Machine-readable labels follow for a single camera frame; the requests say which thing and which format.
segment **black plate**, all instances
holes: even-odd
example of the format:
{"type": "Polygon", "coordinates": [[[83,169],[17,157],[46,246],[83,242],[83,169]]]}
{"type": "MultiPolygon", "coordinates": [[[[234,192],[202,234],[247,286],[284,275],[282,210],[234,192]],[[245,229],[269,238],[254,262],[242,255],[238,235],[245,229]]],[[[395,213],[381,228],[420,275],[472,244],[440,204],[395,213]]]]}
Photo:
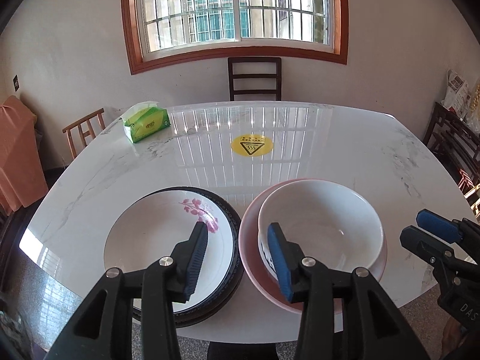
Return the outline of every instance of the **black plate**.
{"type": "MultiPolygon", "coordinates": [[[[240,260],[240,253],[239,253],[239,229],[240,229],[240,217],[237,212],[233,209],[233,207],[228,204],[223,198],[219,195],[216,195],[213,192],[203,190],[201,188],[196,187],[172,187],[172,188],[165,188],[163,190],[158,190],[152,192],[147,196],[153,195],[155,193],[164,192],[164,191],[190,191],[198,193],[215,203],[220,210],[222,210],[227,217],[230,223],[230,229],[232,230],[233,236],[233,256],[232,261],[230,263],[229,270],[227,271],[224,279],[217,287],[217,289],[206,299],[195,305],[194,307],[174,312],[175,318],[175,326],[176,327],[186,327],[195,325],[201,321],[206,320],[207,318],[211,317],[215,314],[218,310],[220,310],[232,297],[237,289],[238,285],[240,284],[240,280],[242,279],[243,275],[243,265],[242,261],[240,260]]],[[[142,311],[136,307],[133,308],[133,317],[140,321],[142,316],[142,311]]]]}

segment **glossy tabletop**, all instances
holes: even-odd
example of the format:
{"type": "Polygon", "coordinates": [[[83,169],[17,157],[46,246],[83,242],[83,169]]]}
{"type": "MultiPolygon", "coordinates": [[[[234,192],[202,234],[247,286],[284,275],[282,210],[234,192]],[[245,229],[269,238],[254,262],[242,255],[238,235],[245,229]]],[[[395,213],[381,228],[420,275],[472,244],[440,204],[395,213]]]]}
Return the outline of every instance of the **glossy tabletop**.
{"type": "MultiPolygon", "coordinates": [[[[104,274],[104,247],[118,217],[141,197],[194,186],[226,199],[243,215],[269,186],[297,178],[352,188],[382,221],[388,259],[381,285],[397,306],[429,290],[430,267],[404,250],[402,229],[428,208],[446,218],[475,220],[447,171],[394,117],[322,104],[210,103],[168,109],[171,127],[132,144],[120,119],[97,136],[43,200],[21,248],[43,270],[80,295],[104,274]],[[239,135],[270,137],[272,152],[241,156],[239,135]]],[[[457,250],[457,257],[466,255],[457,250]]],[[[244,275],[214,316],[178,330],[203,340],[260,343],[295,340],[300,316],[263,297],[244,275]]],[[[335,320],[337,329],[341,320],[335,320]]]]}

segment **pink bowl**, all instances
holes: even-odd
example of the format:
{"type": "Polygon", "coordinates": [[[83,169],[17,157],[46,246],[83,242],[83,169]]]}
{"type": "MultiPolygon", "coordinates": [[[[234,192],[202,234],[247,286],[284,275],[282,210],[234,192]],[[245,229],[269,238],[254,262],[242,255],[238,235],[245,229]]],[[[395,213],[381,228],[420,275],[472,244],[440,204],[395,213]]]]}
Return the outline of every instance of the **pink bowl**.
{"type": "MultiPolygon", "coordinates": [[[[303,303],[288,303],[280,292],[277,280],[270,275],[260,256],[258,249],[258,214],[266,198],[275,190],[293,181],[299,179],[287,180],[276,184],[263,191],[248,206],[240,224],[238,233],[238,249],[243,263],[243,267],[251,282],[257,289],[272,303],[284,310],[301,314],[303,303]]],[[[385,270],[387,260],[386,237],[383,238],[382,251],[377,261],[370,268],[371,274],[380,281],[385,270]]],[[[342,305],[339,299],[334,302],[335,314],[342,312],[342,305]]]]}

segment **round warning sticker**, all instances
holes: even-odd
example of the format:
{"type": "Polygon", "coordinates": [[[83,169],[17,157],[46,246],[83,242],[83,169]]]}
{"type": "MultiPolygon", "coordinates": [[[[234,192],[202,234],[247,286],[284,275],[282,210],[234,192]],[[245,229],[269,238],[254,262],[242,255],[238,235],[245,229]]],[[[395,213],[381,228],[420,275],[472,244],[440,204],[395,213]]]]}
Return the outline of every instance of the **round warning sticker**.
{"type": "Polygon", "coordinates": [[[240,135],[232,141],[232,150],[246,157],[256,157],[270,153],[273,142],[270,138],[258,134],[240,135]]]}

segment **floor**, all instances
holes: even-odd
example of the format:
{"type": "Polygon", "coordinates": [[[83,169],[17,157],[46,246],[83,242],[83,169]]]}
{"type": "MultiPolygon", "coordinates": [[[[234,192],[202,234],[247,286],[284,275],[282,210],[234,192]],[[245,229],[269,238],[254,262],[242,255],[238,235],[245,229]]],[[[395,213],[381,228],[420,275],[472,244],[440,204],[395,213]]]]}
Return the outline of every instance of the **floor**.
{"type": "MultiPolygon", "coordinates": [[[[81,298],[51,278],[21,250],[13,256],[9,267],[4,290],[30,325],[34,341],[49,349],[81,298]]],[[[436,304],[438,295],[436,286],[400,309],[434,360],[440,356],[442,331],[448,319],[436,304]]],[[[132,333],[133,359],[141,360],[140,327],[134,325],[132,333]]],[[[184,337],[178,341],[184,360],[206,359],[208,342],[184,337]]],[[[281,360],[292,359],[294,351],[295,342],[277,344],[281,360]]]]}

